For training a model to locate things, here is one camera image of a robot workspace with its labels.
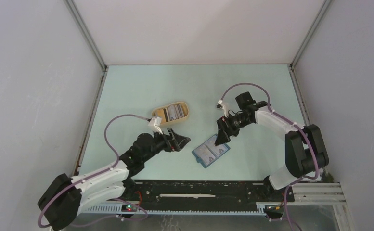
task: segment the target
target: light green table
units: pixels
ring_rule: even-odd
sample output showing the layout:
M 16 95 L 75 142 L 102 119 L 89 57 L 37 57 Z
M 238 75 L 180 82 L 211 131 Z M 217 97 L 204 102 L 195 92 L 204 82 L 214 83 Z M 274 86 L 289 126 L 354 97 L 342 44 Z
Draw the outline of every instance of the light green table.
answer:
M 103 130 L 109 120 L 120 114 L 151 116 L 159 106 L 184 101 L 190 117 L 173 126 L 176 133 L 191 138 L 181 152 L 161 152 L 149 160 L 133 179 L 139 180 L 263 180 L 284 164 L 284 142 L 260 125 L 241 129 L 228 143 L 231 149 L 208 168 L 197 163 L 193 149 L 217 133 L 216 120 L 223 114 L 215 105 L 231 85 L 252 82 L 271 96 L 276 111 L 303 123 L 295 90 L 284 64 L 242 65 L 135 65 L 110 66 L 80 168 L 85 174 L 114 161 Z M 235 97 L 249 91 L 256 101 L 266 100 L 261 90 L 239 86 L 225 97 L 238 111 Z M 152 133 L 147 122 L 125 117 L 108 130 L 109 141 L 125 152 L 140 133 Z

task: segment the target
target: white panel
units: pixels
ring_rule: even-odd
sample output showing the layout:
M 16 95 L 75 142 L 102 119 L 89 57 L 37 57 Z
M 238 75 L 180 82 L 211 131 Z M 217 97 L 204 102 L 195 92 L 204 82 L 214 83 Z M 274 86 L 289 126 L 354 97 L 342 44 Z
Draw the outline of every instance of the white panel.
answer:
M 37 201 L 72 173 L 101 73 L 63 1 L 0 0 L 0 231 L 40 230 Z
M 290 63 L 323 0 L 77 0 L 106 64 Z
M 296 71 L 356 228 L 374 230 L 374 1 L 333 1 Z

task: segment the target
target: gray floor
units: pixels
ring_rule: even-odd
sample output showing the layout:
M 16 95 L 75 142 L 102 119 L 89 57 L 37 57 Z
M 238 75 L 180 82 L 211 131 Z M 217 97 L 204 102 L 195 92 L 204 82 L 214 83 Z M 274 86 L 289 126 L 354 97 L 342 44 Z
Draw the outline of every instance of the gray floor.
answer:
M 290 206 L 291 219 L 303 231 L 337 231 L 334 212 L 329 205 Z M 103 215 L 80 215 L 75 223 L 83 224 Z M 261 216 L 205 216 L 205 215 L 153 215 L 144 221 L 106 219 L 86 228 L 66 228 L 67 231 L 287 231 L 287 221 L 272 222 Z

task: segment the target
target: gray wall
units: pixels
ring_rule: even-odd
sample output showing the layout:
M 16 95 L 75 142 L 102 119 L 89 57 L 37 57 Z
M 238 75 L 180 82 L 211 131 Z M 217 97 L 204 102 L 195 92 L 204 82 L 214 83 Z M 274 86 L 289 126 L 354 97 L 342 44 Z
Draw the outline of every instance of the gray wall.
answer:
M 374 1 L 335 0 L 296 71 L 357 230 L 372 230 Z
M 61 0 L 0 0 L 0 230 L 36 230 L 71 174 L 101 69 Z

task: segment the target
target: camera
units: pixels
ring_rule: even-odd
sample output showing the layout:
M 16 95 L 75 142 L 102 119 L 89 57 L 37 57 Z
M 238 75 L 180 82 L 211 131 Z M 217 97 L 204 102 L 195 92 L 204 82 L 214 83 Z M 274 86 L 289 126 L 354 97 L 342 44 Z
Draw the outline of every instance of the camera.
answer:
M 234 115 L 231 115 L 228 112 L 228 116 L 223 116 L 217 120 L 218 135 L 215 140 L 216 146 L 231 141 L 230 136 L 237 136 L 240 128 L 251 123 L 256 123 L 255 111 L 267 105 L 265 101 L 257 103 L 252 99 L 252 96 L 248 91 L 235 97 L 235 100 L 241 110 L 234 113 Z

